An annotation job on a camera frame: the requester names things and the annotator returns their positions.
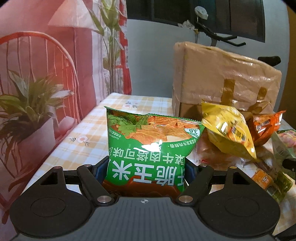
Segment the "yellow snack bag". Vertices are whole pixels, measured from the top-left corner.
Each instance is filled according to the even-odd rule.
[[[256,159],[252,136],[243,115],[234,107],[202,103],[203,125],[210,141],[220,151]]]

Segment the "table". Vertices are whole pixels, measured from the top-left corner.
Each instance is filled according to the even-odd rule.
[[[62,166],[64,170],[75,170],[84,164],[94,165],[108,155],[107,120],[104,106],[135,114],[155,113],[172,116],[171,101],[170,98],[128,96],[112,93],[95,107],[51,153],[29,181],[25,190],[53,166]],[[285,121],[281,125],[281,129],[290,128]],[[248,174],[254,168],[253,165],[246,165],[243,170]],[[78,185],[67,185],[67,187],[80,193]],[[282,201],[280,208],[281,217],[275,228],[274,235],[296,223],[295,182]]]

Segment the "cilantro illustration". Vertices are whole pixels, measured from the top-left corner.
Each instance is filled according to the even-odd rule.
[[[127,137],[129,134],[136,132],[138,129],[141,129],[140,125],[128,125],[128,126],[120,126],[118,127],[118,130]]]
[[[107,118],[109,126],[119,125],[118,131],[127,137],[131,133],[136,132],[137,128],[141,129],[141,125],[147,124],[148,115],[141,116],[138,121],[136,121],[135,115],[133,114],[122,115],[120,117],[108,114]]]
[[[127,121],[124,118],[114,116],[114,115],[111,115],[111,114],[108,115],[108,125],[109,126],[113,126],[113,125],[124,126],[124,125],[131,125],[131,124],[132,123],[130,123],[129,121]]]

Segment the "red chair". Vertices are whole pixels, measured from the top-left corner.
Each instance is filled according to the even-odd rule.
[[[64,108],[56,111],[57,122],[50,118],[40,129],[18,143],[9,158],[0,157],[0,176],[11,181],[0,185],[0,205],[6,223],[10,205],[21,194],[35,171],[49,153],[81,121],[79,83],[74,62],[67,50],[53,37],[40,32],[22,31],[0,38],[0,95],[15,89],[8,70],[35,81],[53,75],[56,84],[74,95],[64,100]]]

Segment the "chip bag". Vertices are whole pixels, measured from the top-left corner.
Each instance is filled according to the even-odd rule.
[[[256,159],[252,136],[243,115],[234,107],[202,103],[202,123],[210,141],[220,151],[246,159]]]
[[[185,157],[204,126],[199,121],[107,108],[110,161],[103,182],[119,196],[171,196],[184,190]]]
[[[285,111],[269,115],[254,115],[247,121],[254,146],[264,145],[272,133],[280,128],[283,113]]]

